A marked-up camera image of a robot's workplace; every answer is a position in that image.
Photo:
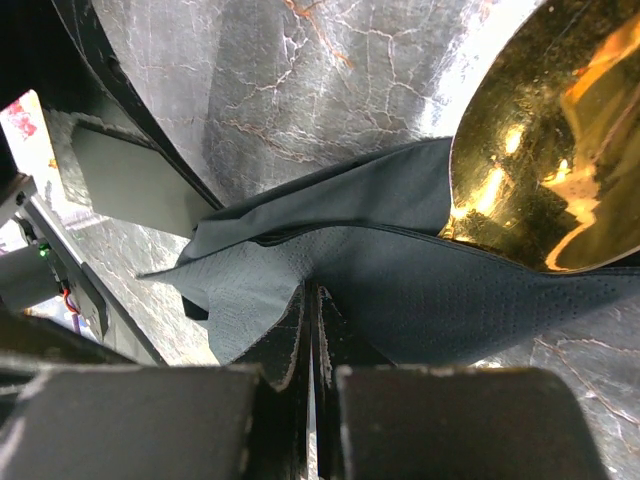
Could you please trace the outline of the black paper napkin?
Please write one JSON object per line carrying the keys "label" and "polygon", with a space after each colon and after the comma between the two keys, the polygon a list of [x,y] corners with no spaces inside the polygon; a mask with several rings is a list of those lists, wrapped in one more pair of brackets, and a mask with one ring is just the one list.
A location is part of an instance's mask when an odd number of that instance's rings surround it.
{"label": "black paper napkin", "polygon": [[637,256],[545,275],[440,239],[450,145],[369,153],[218,211],[151,279],[179,291],[221,363],[274,326],[304,282],[389,360],[414,364],[470,364],[638,295]]}

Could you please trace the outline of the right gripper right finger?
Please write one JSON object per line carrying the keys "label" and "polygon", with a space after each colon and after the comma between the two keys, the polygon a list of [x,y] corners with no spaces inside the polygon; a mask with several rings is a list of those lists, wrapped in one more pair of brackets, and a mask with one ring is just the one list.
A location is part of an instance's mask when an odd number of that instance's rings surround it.
{"label": "right gripper right finger", "polygon": [[536,368],[394,365],[312,291],[323,479],[603,479],[577,399]]}

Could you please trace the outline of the gold spoon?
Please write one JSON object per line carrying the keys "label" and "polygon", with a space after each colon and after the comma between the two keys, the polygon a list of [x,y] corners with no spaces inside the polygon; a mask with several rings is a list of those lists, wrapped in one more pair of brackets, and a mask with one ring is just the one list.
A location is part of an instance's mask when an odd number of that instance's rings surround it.
{"label": "gold spoon", "polygon": [[441,237],[568,274],[639,249],[639,4],[547,1],[453,137]]}

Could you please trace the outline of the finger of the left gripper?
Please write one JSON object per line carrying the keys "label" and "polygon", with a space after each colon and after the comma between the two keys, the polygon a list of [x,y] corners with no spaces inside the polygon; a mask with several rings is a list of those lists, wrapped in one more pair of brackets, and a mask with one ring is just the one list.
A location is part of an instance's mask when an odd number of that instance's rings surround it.
{"label": "finger of the left gripper", "polygon": [[214,208],[142,133],[99,117],[43,111],[68,200],[94,213],[189,237]]}
{"label": "finger of the left gripper", "polygon": [[221,201],[187,164],[122,70],[92,3],[55,1],[53,7],[71,42],[102,90],[118,104],[142,136],[213,209],[222,209]]}

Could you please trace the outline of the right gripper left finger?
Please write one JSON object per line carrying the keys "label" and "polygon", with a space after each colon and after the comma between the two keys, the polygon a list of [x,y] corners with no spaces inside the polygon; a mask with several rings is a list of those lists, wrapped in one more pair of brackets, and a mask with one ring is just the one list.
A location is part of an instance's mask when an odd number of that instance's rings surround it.
{"label": "right gripper left finger", "polygon": [[5,479],[298,479],[309,324],[297,288],[235,362],[132,363],[53,322],[1,315]]}

